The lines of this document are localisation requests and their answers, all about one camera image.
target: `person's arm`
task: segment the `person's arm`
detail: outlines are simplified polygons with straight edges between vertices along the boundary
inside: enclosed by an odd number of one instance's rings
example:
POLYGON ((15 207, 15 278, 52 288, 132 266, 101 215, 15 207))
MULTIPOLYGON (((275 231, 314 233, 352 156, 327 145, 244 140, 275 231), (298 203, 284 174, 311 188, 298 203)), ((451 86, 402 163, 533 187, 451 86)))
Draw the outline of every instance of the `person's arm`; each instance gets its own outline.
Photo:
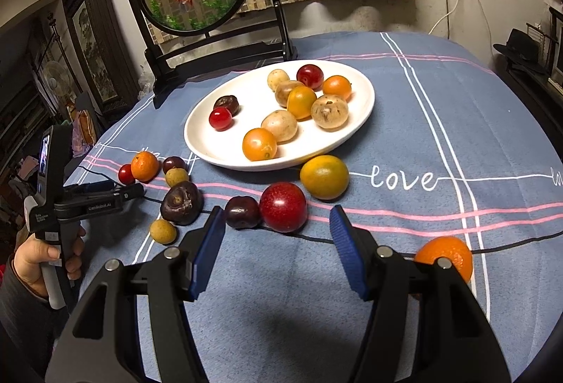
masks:
MULTIPOLYGON (((81 276, 79 258, 84 242, 78 238, 73 246, 74 256, 66 264, 70 279, 81 276)), ((39 264, 58 259, 58 249, 29 237, 6 264, 0 286, 0 321, 16 348, 29 364, 44 376, 55 340, 55 326, 60 312, 53 310, 47 300, 47 289, 39 264)))

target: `dark purple fruit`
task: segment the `dark purple fruit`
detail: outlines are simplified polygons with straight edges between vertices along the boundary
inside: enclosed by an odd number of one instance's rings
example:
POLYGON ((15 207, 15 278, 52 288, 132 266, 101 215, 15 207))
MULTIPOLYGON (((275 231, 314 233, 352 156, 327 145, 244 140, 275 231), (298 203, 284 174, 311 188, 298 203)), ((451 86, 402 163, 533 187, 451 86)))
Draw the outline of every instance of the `dark purple fruit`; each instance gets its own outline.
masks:
POLYGON ((234 116, 239 112, 239 101, 236 99, 234 95, 223 95, 223 97, 219 97, 213 108, 217 108, 218 106, 227 108, 231 112, 231 116, 234 116))
POLYGON ((258 202, 248 195, 233 197, 224 206, 227 224, 235 229, 256 227, 262 221, 258 202))
POLYGON ((182 181, 170 188, 160 206, 160 214, 166 221, 180 226, 193 223, 202 212, 203 195, 191 181, 182 181))
POLYGON ((179 158, 178 156, 170 156, 169 158, 164 159, 164 162, 162 162, 162 171, 164 174, 166 175, 168 170, 172 168, 183 168, 186 170, 186 163, 184 162, 184 159, 179 158))

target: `red fruit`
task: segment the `red fruit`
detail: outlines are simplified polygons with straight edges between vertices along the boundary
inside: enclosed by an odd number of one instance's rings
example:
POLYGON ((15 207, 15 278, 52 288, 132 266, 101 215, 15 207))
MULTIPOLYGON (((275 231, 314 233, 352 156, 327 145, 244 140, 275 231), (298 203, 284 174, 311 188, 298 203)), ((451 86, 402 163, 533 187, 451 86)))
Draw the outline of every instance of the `red fruit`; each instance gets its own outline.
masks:
POLYGON ((293 183, 274 183, 260 197, 260 213, 264 224, 277 232, 289 233, 307 221, 307 200, 293 183))
POLYGON ((233 115, 227 108, 218 106, 209 115, 209 124, 216 131, 224 131, 233 121, 233 115))
POLYGON ((301 83, 313 90, 321 87, 323 79, 323 70, 311 63, 303 65, 297 70, 297 81, 301 81, 301 83))
POLYGON ((121 184, 129 186, 135 182, 133 173, 131 173, 131 164, 122 165, 117 174, 117 178, 121 184))

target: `device screen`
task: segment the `device screen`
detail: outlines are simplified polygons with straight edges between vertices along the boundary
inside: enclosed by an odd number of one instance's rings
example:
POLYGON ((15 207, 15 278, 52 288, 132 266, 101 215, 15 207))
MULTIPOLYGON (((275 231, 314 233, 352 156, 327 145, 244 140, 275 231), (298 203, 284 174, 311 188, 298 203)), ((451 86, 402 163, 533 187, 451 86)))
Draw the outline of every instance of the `device screen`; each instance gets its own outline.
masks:
POLYGON ((39 154, 39 174, 41 176, 47 175, 47 154, 49 154, 50 138, 50 135, 45 135, 41 141, 41 153, 39 154))

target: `white oval plate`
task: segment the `white oval plate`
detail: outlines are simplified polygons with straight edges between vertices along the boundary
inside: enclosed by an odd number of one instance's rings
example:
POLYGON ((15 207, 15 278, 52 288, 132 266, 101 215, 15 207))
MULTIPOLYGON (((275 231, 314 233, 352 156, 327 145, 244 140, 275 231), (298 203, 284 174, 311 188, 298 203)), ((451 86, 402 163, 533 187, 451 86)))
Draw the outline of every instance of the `white oval plate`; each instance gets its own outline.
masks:
POLYGON ((204 97, 188 116, 184 127, 184 140, 196 156, 210 164, 255 172, 279 170, 299 165, 344 143, 364 124, 373 110, 374 103, 375 91, 372 83, 352 67, 329 61, 274 63, 237 76, 204 97), (278 145, 274 159, 249 161, 242 150, 244 135, 250 129, 260 127, 263 119, 272 111, 283 110, 276 102, 274 92, 268 87, 268 73, 274 69, 282 69, 291 79, 295 79, 297 70, 307 63, 319 66, 325 79, 332 75, 342 75, 350 80, 352 95, 348 100, 348 120, 343 127, 333 131, 323 130, 311 118, 300 121, 297 135, 278 145), (213 110, 213 104, 223 95, 234 95, 239 101, 240 111, 233 118, 233 125, 229 129, 218 132, 209 125, 209 114, 213 110))

